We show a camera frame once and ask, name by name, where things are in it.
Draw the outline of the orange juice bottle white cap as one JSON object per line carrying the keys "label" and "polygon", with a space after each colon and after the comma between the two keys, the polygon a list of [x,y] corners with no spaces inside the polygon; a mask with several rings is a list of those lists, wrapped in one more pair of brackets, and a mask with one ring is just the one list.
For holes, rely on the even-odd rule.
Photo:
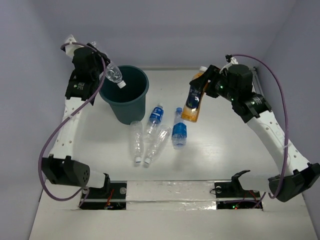
{"label": "orange juice bottle white cap", "polygon": [[205,81],[205,85],[202,90],[197,90],[193,85],[190,84],[189,93],[183,107],[181,118],[196,123],[200,113],[200,107],[202,97],[208,86],[208,82]]}

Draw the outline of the clear bottle blue cap label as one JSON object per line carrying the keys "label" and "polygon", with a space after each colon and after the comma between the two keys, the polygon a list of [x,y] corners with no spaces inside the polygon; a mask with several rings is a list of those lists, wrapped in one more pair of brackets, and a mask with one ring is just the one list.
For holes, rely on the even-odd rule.
{"label": "clear bottle blue cap label", "polygon": [[187,126],[182,119],[183,109],[177,107],[174,115],[171,141],[175,149],[182,148],[187,143]]}

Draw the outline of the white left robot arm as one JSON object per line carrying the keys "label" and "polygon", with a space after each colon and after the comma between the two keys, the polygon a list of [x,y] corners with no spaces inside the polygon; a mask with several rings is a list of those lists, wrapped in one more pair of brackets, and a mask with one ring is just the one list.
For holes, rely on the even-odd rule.
{"label": "white left robot arm", "polygon": [[64,113],[61,124],[47,140],[55,139],[47,157],[43,146],[38,160],[38,174],[41,184],[48,179],[51,184],[79,188],[92,187],[97,196],[110,194],[111,185],[104,173],[91,171],[90,167],[76,156],[76,143],[80,139],[88,112],[94,105],[95,97],[102,87],[108,57],[91,44],[81,47],[64,45],[62,49],[71,56],[74,69],[65,91]]}

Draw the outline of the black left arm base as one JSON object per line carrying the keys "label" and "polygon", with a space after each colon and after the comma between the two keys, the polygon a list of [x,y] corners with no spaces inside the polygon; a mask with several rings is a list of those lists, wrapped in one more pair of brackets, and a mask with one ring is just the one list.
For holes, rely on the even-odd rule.
{"label": "black left arm base", "polygon": [[82,191],[79,208],[82,210],[125,210],[127,208],[126,193],[126,181],[111,181],[106,191],[90,187],[85,200],[87,193]]}

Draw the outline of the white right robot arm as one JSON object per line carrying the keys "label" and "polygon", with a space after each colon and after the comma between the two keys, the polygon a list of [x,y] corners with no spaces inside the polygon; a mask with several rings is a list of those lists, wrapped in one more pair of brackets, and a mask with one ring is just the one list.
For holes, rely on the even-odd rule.
{"label": "white right robot arm", "polygon": [[189,84],[191,89],[207,96],[228,100],[233,111],[259,137],[280,172],[268,179],[268,191],[277,200],[285,203],[318,180],[319,163],[310,163],[289,140],[285,140],[286,134],[270,104],[253,91],[253,73],[249,67],[232,64],[221,70],[210,65]]}

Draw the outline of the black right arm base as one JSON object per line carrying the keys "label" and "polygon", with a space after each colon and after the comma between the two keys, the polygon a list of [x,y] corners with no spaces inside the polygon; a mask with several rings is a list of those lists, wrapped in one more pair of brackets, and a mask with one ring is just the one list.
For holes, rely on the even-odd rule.
{"label": "black right arm base", "polygon": [[244,190],[240,184],[239,178],[249,171],[237,172],[227,181],[214,182],[214,187],[209,193],[216,197],[218,210],[263,209],[261,202],[256,205],[261,199],[259,191]]}

